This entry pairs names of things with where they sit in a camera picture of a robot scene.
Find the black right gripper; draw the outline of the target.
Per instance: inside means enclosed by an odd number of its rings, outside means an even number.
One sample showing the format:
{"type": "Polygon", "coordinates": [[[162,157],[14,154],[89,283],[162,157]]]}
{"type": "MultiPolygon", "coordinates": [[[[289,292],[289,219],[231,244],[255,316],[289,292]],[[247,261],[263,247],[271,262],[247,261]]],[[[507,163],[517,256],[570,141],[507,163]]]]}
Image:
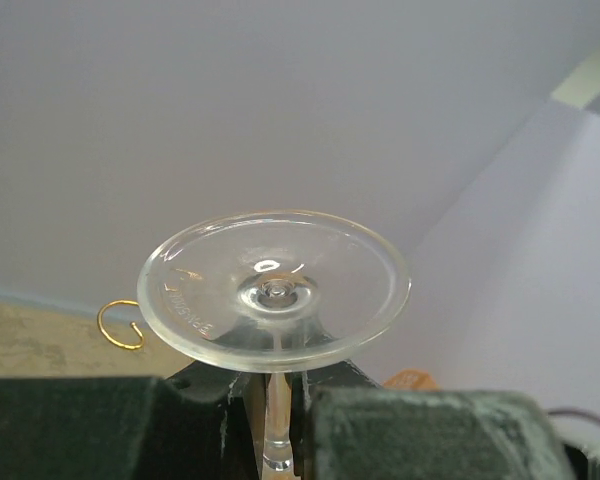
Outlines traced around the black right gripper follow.
{"type": "Polygon", "coordinates": [[[309,479],[305,419],[322,388],[380,385],[347,360],[308,372],[244,373],[195,361],[167,378],[190,411],[193,465],[187,479],[309,479]]]}

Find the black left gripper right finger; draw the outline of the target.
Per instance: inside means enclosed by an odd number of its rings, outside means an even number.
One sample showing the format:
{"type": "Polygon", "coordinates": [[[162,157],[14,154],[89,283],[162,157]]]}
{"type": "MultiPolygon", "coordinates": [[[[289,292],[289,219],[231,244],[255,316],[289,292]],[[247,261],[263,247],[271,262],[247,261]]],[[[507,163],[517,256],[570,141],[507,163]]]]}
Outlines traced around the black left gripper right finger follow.
{"type": "Polygon", "coordinates": [[[562,479],[565,452],[529,397],[324,389],[309,416],[312,479],[562,479]]]}

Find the clear wine glass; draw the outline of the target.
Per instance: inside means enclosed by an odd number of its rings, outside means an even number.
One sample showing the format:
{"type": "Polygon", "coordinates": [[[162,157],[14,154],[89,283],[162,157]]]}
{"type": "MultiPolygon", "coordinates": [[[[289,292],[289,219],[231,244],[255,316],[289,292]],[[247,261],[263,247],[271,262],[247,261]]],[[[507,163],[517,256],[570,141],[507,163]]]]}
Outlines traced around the clear wine glass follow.
{"type": "Polygon", "coordinates": [[[404,309],[398,250],[334,215],[274,210],[187,228],[137,281],[152,331],[205,364],[245,373],[308,372],[350,359],[404,309]]]}

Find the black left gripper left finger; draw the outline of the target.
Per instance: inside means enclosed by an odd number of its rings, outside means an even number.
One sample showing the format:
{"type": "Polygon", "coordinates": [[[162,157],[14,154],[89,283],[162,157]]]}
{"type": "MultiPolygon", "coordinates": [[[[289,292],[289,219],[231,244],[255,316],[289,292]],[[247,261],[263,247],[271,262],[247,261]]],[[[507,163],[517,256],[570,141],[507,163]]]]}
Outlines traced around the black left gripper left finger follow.
{"type": "Polygon", "coordinates": [[[218,479],[222,417],[155,377],[0,379],[0,479],[218,479]]]}

